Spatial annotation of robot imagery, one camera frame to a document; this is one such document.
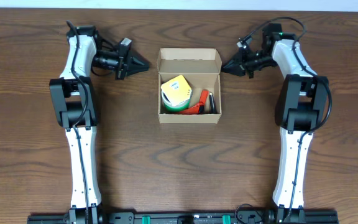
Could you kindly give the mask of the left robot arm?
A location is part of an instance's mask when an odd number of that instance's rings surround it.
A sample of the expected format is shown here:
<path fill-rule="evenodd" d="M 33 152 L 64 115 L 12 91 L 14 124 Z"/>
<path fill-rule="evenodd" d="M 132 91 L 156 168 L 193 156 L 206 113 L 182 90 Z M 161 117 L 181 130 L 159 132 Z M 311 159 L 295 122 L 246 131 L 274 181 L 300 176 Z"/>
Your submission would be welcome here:
<path fill-rule="evenodd" d="M 50 81 L 49 90 L 70 148 L 73 190 L 68 213 L 61 218 L 43 218 L 41 223 L 108 223 L 96 171 L 99 113 L 90 75 L 101 68 L 123 80 L 147 71 L 149 63 L 131 49 L 131 39 L 112 44 L 95 26 L 74 26 L 71 21 L 67 25 L 67 63 L 60 76 Z"/>

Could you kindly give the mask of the white tape roll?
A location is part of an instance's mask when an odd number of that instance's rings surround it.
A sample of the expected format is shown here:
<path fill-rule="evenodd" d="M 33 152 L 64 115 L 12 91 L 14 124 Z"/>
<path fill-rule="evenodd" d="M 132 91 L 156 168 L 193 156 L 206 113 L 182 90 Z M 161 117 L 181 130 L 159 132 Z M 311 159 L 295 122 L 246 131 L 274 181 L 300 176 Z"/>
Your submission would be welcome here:
<path fill-rule="evenodd" d="M 161 99 L 166 105 L 171 105 L 171 102 L 163 91 L 161 91 Z"/>

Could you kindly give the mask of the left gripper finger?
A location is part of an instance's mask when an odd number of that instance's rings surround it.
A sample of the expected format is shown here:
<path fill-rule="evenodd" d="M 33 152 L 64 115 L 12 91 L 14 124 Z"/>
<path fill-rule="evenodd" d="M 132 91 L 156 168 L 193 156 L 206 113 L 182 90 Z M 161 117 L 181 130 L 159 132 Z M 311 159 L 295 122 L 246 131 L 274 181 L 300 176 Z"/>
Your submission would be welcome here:
<path fill-rule="evenodd" d="M 145 72 L 149 69 L 149 65 L 140 65 L 140 64 L 131 64 L 129 67 L 129 75 L 134 75 L 136 73 Z"/>
<path fill-rule="evenodd" d="M 132 50 L 131 51 L 131 54 L 132 54 L 132 61 L 135 63 L 135 64 L 138 64 L 138 65 L 148 65 L 148 61 L 145 57 L 143 57 L 140 53 L 138 53 L 137 51 L 135 50 Z"/>

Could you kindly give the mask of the long red utility knife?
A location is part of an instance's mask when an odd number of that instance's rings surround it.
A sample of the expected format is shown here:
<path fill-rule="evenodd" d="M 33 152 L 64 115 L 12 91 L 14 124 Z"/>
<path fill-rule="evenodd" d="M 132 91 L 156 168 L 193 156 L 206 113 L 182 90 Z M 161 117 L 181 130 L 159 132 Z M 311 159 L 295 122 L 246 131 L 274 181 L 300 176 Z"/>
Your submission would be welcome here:
<path fill-rule="evenodd" d="M 194 114 L 202 114 L 203 112 L 204 112 L 204 103 L 199 102 L 194 106 L 192 106 L 191 108 L 176 112 L 176 114 L 194 115 Z"/>

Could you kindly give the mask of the yellow sticky note pad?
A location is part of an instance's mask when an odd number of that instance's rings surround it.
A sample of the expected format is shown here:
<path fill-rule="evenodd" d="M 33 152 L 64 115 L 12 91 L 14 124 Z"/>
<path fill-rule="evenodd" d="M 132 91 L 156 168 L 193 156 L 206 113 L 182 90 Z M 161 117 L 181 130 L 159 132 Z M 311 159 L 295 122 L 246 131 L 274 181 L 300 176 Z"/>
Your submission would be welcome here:
<path fill-rule="evenodd" d="M 161 85 L 161 90 L 173 106 L 191 98 L 192 88 L 183 75 L 176 76 Z"/>

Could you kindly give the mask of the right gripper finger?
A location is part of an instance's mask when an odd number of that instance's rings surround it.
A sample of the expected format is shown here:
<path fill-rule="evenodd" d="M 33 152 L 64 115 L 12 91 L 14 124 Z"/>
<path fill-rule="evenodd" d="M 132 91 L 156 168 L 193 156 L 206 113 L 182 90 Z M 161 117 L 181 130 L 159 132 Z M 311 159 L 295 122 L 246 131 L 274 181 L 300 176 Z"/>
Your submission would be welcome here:
<path fill-rule="evenodd" d="M 227 62 L 227 66 L 235 66 L 242 63 L 244 51 L 242 49 L 239 49 L 232 58 Z"/>
<path fill-rule="evenodd" d="M 243 77 L 246 72 L 239 64 L 225 64 L 222 66 L 221 71 L 224 73 L 229 73 L 238 77 Z"/>

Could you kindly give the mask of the black yellow correction tape dispenser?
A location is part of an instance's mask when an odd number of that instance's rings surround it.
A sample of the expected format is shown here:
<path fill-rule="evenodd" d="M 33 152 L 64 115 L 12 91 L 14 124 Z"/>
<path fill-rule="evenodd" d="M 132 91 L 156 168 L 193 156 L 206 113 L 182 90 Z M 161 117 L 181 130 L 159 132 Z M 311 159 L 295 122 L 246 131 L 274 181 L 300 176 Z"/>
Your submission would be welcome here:
<path fill-rule="evenodd" d="M 209 93 L 209 104 L 210 104 L 210 113 L 216 114 L 217 113 L 216 103 L 212 92 Z"/>

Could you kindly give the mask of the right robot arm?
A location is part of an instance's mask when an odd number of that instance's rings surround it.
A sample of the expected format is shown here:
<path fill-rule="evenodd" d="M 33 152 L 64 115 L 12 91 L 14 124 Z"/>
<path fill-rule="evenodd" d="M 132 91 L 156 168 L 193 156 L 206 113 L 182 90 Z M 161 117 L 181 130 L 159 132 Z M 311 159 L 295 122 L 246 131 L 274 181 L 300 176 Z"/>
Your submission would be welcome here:
<path fill-rule="evenodd" d="M 275 210 L 261 215 L 261 223 L 306 223 L 303 182 L 314 132 L 332 110 L 329 81 L 310 68 L 300 49 L 300 35 L 284 32 L 280 17 L 259 25 L 262 48 L 250 47 L 250 32 L 237 43 L 238 52 L 222 67 L 224 73 L 253 78 L 256 70 L 279 67 L 283 86 L 275 106 L 280 128 L 281 152 L 278 179 L 272 199 Z"/>

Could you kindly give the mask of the green tape roll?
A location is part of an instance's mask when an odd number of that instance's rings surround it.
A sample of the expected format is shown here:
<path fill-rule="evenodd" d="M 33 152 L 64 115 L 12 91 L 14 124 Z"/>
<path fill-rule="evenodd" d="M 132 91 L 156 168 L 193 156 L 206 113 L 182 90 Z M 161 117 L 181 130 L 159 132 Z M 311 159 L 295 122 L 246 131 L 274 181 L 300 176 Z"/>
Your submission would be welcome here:
<path fill-rule="evenodd" d="M 164 107 L 167 109 L 167 111 L 173 112 L 173 113 L 176 113 L 176 112 L 178 112 L 178 111 L 182 111 L 182 110 L 188 109 L 189 104 L 190 104 L 190 99 L 187 99 L 187 100 L 185 100 L 185 101 L 182 101 L 181 103 L 179 103 L 179 104 L 176 105 L 176 106 L 173 106 L 172 104 L 171 104 L 171 105 L 166 105 L 166 104 L 163 102 L 163 105 L 164 105 Z"/>

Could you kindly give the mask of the cardboard box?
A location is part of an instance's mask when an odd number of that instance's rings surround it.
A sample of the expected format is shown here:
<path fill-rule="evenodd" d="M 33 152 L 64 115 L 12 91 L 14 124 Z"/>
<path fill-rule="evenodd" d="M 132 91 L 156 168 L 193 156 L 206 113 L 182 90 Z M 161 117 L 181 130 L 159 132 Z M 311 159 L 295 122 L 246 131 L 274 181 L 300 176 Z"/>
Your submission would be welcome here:
<path fill-rule="evenodd" d="M 218 123 L 221 65 L 216 49 L 161 48 L 157 59 L 159 122 Z"/>

